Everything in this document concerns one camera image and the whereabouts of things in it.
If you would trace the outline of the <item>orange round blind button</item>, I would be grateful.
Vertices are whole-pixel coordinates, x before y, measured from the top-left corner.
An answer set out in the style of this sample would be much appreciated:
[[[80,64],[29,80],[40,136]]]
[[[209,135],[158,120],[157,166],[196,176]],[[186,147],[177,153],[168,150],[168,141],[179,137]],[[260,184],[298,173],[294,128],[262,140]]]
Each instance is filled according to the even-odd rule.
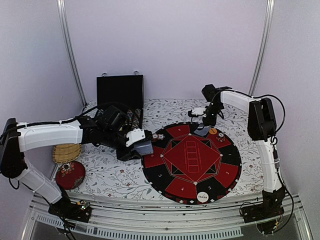
[[[217,134],[218,133],[218,130],[216,129],[216,128],[211,128],[210,130],[209,130],[209,133],[211,134],[211,135],[215,135],[215,134]]]

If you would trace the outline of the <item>blue playing card deck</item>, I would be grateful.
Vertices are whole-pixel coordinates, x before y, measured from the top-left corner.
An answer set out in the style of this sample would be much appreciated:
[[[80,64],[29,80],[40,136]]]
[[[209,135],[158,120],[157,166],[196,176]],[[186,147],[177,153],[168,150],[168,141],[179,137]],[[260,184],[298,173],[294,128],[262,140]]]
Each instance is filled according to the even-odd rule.
[[[134,143],[133,149],[136,150],[141,156],[154,153],[152,142],[150,140]]]

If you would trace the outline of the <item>white black chip stack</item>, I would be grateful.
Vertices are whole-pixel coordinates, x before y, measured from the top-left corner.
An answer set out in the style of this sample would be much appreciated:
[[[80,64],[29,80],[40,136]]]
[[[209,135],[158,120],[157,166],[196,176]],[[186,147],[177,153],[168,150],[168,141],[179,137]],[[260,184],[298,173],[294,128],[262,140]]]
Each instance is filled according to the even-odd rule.
[[[159,134],[159,135],[158,135],[158,138],[159,138],[160,140],[163,140],[163,139],[165,138],[165,135],[164,135],[164,134]]]

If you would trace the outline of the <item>white blue dealer button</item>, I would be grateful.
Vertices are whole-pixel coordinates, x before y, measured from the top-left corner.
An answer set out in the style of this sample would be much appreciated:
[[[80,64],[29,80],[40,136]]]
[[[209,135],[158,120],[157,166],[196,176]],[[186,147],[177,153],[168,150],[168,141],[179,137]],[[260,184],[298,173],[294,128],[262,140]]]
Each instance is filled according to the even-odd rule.
[[[200,202],[200,203],[205,203],[209,200],[209,195],[207,192],[205,191],[201,191],[197,194],[197,200]]]

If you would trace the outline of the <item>red black small chip stack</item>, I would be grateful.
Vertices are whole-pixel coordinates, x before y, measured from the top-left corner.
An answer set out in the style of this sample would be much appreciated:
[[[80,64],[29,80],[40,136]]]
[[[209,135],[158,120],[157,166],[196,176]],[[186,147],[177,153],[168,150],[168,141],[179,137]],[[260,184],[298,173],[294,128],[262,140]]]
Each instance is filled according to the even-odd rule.
[[[223,134],[223,133],[218,133],[218,135],[217,135],[217,137],[216,137],[216,139],[219,141],[219,142],[224,142],[225,140],[226,140],[226,137],[225,137],[225,135]]]

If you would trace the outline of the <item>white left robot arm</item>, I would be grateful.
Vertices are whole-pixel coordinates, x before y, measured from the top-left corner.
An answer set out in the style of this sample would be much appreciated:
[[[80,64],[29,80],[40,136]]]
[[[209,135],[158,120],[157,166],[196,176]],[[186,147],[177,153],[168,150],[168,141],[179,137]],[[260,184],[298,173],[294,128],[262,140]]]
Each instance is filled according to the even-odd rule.
[[[130,160],[139,156],[136,145],[149,141],[152,133],[141,125],[126,125],[129,117],[116,104],[98,110],[94,117],[86,112],[66,120],[44,122],[17,122],[9,118],[0,136],[0,173],[9,180],[25,184],[44,197],[63,216],[74,213],[74,205],[60,184],[33,165],[30,157],[51,164],[49,154],[56,145],[106,146],[124,153]]]

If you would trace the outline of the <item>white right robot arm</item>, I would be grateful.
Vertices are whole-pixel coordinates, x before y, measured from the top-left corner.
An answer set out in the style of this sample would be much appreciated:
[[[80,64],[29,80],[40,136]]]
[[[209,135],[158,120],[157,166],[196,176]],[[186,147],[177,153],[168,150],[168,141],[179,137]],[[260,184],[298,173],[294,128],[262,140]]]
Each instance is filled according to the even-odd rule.
[[[232,105],[247,113],[247,132],[257,146],[261,168],[263,172],[263,203],[258,213],[262,218],[269,218],[278,210],[286,194],[286,187],[280,173],[280,158],[277,152],[277,133],[281,129],[277,126],[276,116],[271,98],[279,98],[271,94],[250,96],[246,93],[223,86],[216,88],[207,84],[201,90],[208,105],[188,111],[190,118],[202,117],[204,127],[215,126],[217,116],[222,117],[224,105]]]

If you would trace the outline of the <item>floral white tablecloth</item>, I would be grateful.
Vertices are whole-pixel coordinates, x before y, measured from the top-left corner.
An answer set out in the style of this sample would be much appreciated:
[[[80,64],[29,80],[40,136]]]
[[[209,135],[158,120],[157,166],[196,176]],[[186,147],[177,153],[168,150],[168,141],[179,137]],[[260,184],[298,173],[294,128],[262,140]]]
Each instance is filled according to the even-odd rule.
[[[170,124],[193,121],[200,123],[201,118],[191,119],[188,111],[203,108],[208,103],[200,99],[146,99],[143,108],[143,128],[153,133]],[[237,197],[260,193],[280,187],[277,169],[267,164],[272,153],[263,153],[266,143],[251,139],[248,133],[249,114],[234,105],[224,104],[223,118],[218,117],[215,128],[229,137],[237,147],[241,158],[241,172],[235,187],[227,194]],[[85,177],[69,195],[91,196],[93,199],[120,198],[131,200],[168,201],[152,187],[143,173],[142,161],[120,161],[115,150],[92,144],[81,147],[77,161],[83,164]]]

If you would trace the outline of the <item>far right chip row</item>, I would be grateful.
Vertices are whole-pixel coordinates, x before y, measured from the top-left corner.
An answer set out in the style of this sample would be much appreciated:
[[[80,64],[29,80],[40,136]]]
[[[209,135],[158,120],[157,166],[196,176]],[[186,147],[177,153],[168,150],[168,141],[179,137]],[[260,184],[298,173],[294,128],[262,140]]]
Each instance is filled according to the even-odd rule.
[[[142,116],[142,110],[140,108],[135,109],[133,119],[132,119],[132,128],[131,128],[132,130],[141,128],[141,116]]]

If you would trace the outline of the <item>red floral round cushion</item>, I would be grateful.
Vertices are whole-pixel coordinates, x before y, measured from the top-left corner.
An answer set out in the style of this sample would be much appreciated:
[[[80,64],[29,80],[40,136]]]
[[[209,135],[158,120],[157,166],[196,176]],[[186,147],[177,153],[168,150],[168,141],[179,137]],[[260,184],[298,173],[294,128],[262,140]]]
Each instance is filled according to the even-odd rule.
[[[73,190],[83,182],[85,176],[86,170],[83,164],[71,161],[58,168],[55,181],[64,190]]]

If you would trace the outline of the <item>black poker chip case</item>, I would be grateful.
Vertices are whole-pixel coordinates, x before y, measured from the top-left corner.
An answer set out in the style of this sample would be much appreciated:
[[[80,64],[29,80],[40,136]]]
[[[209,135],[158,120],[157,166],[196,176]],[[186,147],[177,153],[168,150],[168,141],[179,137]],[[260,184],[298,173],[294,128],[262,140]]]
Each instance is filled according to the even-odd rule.
[[[107,103],[127,113],[129,110],[141,109],[140,124],[142,127],[144,113],[144,76],[102,75],[96,78],[96,102],[100,108],[107,108]]]

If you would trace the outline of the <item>woven bamboo tray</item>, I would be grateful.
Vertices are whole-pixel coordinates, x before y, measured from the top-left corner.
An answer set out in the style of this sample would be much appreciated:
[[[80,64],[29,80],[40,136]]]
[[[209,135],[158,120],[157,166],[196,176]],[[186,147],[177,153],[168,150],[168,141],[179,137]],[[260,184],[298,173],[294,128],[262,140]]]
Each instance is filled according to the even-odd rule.
[[[56,164],[66,164],[76,160],[81,153],[80,144],[59,144],[53,148],[52,159]]]

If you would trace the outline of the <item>round red black poker mat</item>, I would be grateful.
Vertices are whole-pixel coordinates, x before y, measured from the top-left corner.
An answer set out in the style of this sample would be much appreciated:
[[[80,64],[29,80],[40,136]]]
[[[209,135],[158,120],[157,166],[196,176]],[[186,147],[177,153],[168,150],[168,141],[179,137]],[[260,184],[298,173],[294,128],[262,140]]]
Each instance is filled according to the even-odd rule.
[[[179,122],[155,132],[164,139],[152,142],[153,154],[142,158],[146,180],[159,194],[185,205],[213,203],[231,192],[242,171],[242,160],[237,146],[221,130],[224,142],[217,134],[194,134],[199,124]],[[199,192],[209,195],[207,202],[197,200]]]

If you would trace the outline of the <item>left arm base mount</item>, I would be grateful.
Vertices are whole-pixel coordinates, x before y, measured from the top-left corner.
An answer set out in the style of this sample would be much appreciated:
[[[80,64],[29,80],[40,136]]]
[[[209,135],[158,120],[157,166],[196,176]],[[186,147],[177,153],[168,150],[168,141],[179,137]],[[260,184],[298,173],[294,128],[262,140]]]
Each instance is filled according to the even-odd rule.
[[[58,202],[49,205],[48,213],[62,219],[88,223],[92,208],[85,200],[72,203],[68,198],[61,198]]]

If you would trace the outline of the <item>aluminium frame post left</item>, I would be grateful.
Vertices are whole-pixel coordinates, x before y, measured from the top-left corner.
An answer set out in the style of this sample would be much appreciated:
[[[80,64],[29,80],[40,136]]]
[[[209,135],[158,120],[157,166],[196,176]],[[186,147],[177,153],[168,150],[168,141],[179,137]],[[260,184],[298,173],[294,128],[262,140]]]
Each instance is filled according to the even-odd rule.
[[[72,39],[70,35],[67,11],[66,11],[66,3],[64,0],[57,0],[56,3],[57,3],[57,10],[58,10],[61,31],[64,39],[64,44],[66,47],[68,60],[70,63],[71,72],[75,82],[76,91],[79,95],[79,99],[82,106],[85,107],[87,105],[87,100],[86,100],[85,92],[81,83],[81,79],[80,79],[80,75],[79,75],[79,71],[76,63],[76,58],[75,58],[74,50],[72,46]]]

